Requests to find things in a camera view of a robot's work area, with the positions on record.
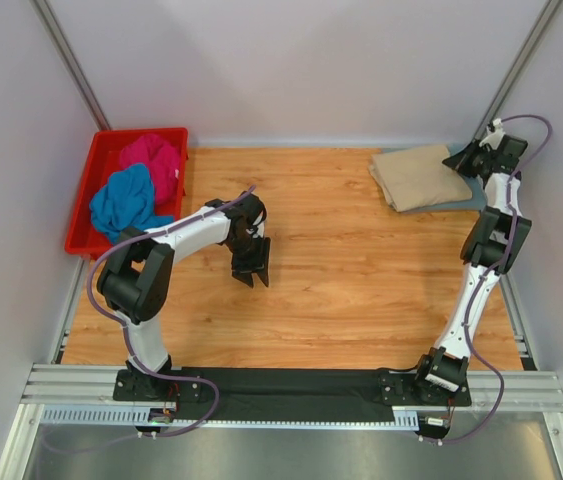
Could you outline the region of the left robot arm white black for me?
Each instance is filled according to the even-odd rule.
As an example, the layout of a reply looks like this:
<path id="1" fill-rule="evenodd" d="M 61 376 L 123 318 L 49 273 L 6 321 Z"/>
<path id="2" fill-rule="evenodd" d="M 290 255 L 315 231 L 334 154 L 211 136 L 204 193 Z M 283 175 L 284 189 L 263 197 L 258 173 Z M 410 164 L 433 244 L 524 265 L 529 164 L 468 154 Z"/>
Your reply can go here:
<path id="1" fill-rule="evenodd" d="M 268 285 L 271 240 L 265 235 L 266 219 L 264 203 L 245 192 L 231 202 L 212 200 L 164 227 L 122 231 L 96 285 L 121 323 L 128 349 L 126 367 L 117 374 L 115 400 L 174 399 L 177 383 L 165 378 L 174 371 L 159 319 L 173 267 L 210 245 L 224 245 L 232 255 L 234 279 L 250 288 L 255 278 Z"/>

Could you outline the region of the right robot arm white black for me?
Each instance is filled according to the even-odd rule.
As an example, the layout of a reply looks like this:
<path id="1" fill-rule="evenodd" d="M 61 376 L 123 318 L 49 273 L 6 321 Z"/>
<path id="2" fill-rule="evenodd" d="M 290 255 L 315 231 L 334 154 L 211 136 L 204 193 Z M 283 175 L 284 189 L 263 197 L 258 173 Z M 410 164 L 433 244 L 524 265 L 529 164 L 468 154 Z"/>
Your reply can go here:
<path id="1" fill-rule="evenodd" d="M 518 164 L 528 143 L 503 135 L 498 141 L 472 141 L 443 161 L 458 173 L 482 181 L 486 206 L 461 250 L 462 289 L 440 337 L 417 365 L 414 384 L 427 400 L 454 397 L 467 386 L 474 336 L 494 287 L 508 273 L 532 227 L 519 207 Z"/>

